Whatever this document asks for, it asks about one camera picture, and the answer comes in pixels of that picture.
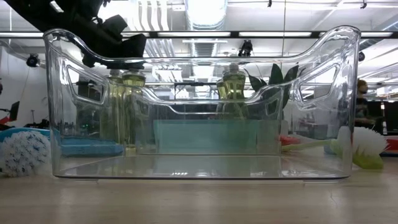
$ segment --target person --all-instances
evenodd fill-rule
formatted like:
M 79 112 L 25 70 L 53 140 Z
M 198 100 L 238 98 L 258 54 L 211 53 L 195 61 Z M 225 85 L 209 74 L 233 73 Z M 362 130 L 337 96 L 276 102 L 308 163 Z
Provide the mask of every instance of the person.
M 372 129 L 375 120 L 369 119 L 368 101 L 364 98 L 364 95 L 368 92 L 368 84 L 365 80 L 358 79 L 356 87 L 355 126 Z

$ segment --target ceiling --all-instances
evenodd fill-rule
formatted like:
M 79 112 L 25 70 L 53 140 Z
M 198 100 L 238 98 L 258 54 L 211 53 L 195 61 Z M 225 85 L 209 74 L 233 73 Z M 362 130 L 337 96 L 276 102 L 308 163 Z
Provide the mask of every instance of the ceiling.
M 206 6 L 212 0 L 201 0 L 204 5 L 203 16 L 206 15 Z M 139 0 L 139 27 L 144 27 L 142 21 L 142 1 Z M 155 27 L 163 29 L 161 25 L 161 4 L 158 4 L 157 24 L 151 21 L 154 1 L 148 0 L 147 21 L 150 30 Z M 366 1 L 368 6 L 360 9 L 363 1 L 347 0 L 273 0 L 272 6 L 267 7 L 268 1 L 256 0 L 228 0 L 224 30 L 329 30 L 340 25 L 351 25 L 361 30 L 380 31 L 386 28 L 391 21 L 398 21 L 397 0 L 372 0 Z M 111 1 L 108 9 L 102 9 L 100 16 L 107 17 L 120 14 L 127 21 L 132 10 L 129 1 Z M 187 30 L 183 0 L 167 1 L 167 25 L 170 30 Z M 15 11 L 10 9 L 6 2 L 0 1 L 0 31 L 37 31 Z M 184 57 L 190 55 L 190 45 L 184 44 L 183 39 L 172 39 L 175 55 Z M 227 43 L 219 44 L 217 56 L 236 54 L 242 45 L 243 39 L 228 39 Z M 284 56 L 299 54 L 310 48 L 316 39 L 252 39 L 254 56 Z M 37 53 L 41 57 L 44 53 L 44 43 L 39 39 L 12 39 L 10 41 L 13 51 L 19 54 Z M 386 72 L 372 75 L 382 68 L 398 62 L 398 40 L 387 39 L 363 50 L 366 59 L 359 63 L 361 77 L 366 77 L 368 82 L 394 82 L 397 78 L 398 67 Z M 183 78 L 192 74 L 182 74 Z

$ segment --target scrub brush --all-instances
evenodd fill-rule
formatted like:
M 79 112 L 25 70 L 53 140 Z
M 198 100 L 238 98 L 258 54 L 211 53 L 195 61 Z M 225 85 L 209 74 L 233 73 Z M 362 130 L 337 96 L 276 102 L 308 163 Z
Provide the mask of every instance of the scrub brush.
M 379 154 L 387 147 L 387 141 L 384 137 L 375 131 L 362 127 L 355 127 L 353 135 L 353 163 L 363 169 L 382 169 L 383 161 Z M 282 146 L 282 152 L 329 145 L 338 157 L 343 157 L 343 152 L 345 152 L 343 146 L 351 144 L 350 136 L 349 128 L 343 126 L 338 132 L 337 139 Z
M 6 176 L 38 174 L 49 165 L 50 141 L 43 134 L 20 131 L 4 138 L 0 151 L 0 172 Z

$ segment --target white bristles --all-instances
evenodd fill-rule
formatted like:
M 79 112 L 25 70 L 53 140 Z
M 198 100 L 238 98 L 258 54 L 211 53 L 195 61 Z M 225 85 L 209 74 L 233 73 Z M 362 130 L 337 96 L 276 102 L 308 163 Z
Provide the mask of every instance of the white bristles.
M 50 163 L 50 141 L 37 131 L 21 131 L 1 144 L 2 172 L 9 177 L 27 176 Z
M 368 128 L 355 127 L 353 152 L 364 155 L 379 155 L 387 147 L 387 141 L 381 134 Z

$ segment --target wall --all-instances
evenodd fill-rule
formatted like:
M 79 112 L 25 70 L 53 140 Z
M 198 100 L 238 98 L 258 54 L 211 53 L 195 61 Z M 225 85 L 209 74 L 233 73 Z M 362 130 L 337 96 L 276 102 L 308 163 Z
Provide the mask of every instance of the wall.
M 8 54 L 4 47 L 0 51 L 0 78 L 3 86 L 0 108 L 10 109 L 13 103 L 20 101 L 17 121 L 7 125 L 22 127 L 33 123 L 31 110 L 34 110 L 36 123 L 48 119 L 45 69 L 29 68 L 25 60 Z M 7 112 L 0 111 L 0 119 L 6 115 Z

